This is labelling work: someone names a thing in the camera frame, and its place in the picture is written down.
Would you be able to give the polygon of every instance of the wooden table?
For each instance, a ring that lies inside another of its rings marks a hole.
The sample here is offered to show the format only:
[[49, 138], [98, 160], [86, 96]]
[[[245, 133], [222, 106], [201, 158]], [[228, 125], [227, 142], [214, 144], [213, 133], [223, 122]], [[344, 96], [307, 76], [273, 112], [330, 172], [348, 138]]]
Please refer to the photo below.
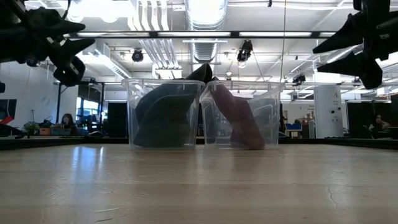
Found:
[[1, 223], [396, 223], [398, 153], [283, 145], [0, 151]]

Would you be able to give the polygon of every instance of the ceiling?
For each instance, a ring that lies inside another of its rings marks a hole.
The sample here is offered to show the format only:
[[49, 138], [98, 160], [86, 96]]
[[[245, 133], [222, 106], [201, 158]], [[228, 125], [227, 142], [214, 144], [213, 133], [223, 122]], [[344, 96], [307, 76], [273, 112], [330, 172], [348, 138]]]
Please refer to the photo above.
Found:
[[[90, 2], [87, 10], [76, 10], [71, 7], [70, 13], [85, 16], [81, 23], [86, 25], [87, 31], [110, 31], [126, 30], [130, 28], [127, 24], [127, 17], [131, 16], [128, 11], [130, 0], [111, 1], [107, 7], [99, 7], [94, 2], [106, 0], [82, 0]], [[223, 30], [260, 30], [260, 31], [337, 31], [345, 22], [349, 13], [355, 13], [352, 9], [352, 1], [345, 0], [273, 0], [272, 7], [267, 7], [268, 1], [257, 0], [229, 0], [226, 10], [226, 19]], [[29, 1], [28, 7], [37, 7], [40, 4], [47, 7], [57, 5], [59, 11], [63, 11], [66, 1]], [[170, 30], [187, 30], [185, 19], [185, 6], [183, 0], [168, 0], [167, 21]], [[392, 0], [392, 10], [398, 7], [398, 0]], [[100, 16], [116, 15], [119, 18], [112, 23], [104, 22]], [[243, 44], [244, 39], [225, 39], [227, 43], [219, 44], [217, 56], [212, 61], [214, 73], [221, 79], [226, 77], [227, 72], [232, 73], [234, 79], [247, 81], [271, 82], [291, 81], [297, 74], [290, 73], [293, 69], [300, 67], [300, 72], [306, 75], [307, 81], [312, 80], [313, 68], [312, 61], [319, 55], [313, 55], [312, 49], [322, 40], [317, 39], [252, 39], [254, 53], [249, 58], [246, 67], [238, 68], [236, 52]], [[192, 72], [192, 58], [190, 55], [189, 44], [183, 43], [183, 39], [172, 40], [178, 63], [182, 68], [182, 75], [187, 76]], [[142, 48], [138, 39], [97, 39], [95, 47], [102, 48], [107, 45], [110, 50], [110, 57], [116, 61], [123, 70], [132, 74], [147, 74], [151, 78], [152, 61], [144, 51], [144, 60], [133, 63], [131, 56], [135, 48]], [[330, 52], [323, 55], [323, 58], [331, 58], [339, 52]], [[87, 66], [86, 76], [95, 77], [104, 81], [115, 81], [115, 74], [103, 63], [94, 60], [83, 59]], [[397, 63], [397, 57], [389, 62], [384, 62], [383, 66]], [[386, 77], [393, 77], [395, 70], [386, 72]], [[341, 76], [341, 81], [353, 80], [353, 77]]]

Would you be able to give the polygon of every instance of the air duct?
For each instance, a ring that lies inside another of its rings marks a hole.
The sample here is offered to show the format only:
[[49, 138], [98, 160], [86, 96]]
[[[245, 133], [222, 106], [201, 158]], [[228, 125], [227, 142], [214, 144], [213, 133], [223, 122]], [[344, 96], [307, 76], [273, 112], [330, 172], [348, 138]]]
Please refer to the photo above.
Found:
[[[220, 30], [226, 16], [228, 0], [185, 0], [187, 24], [190, 30]], [[218, 44], [191, 44], [197, 62], [210, 62], [217, 53]]]

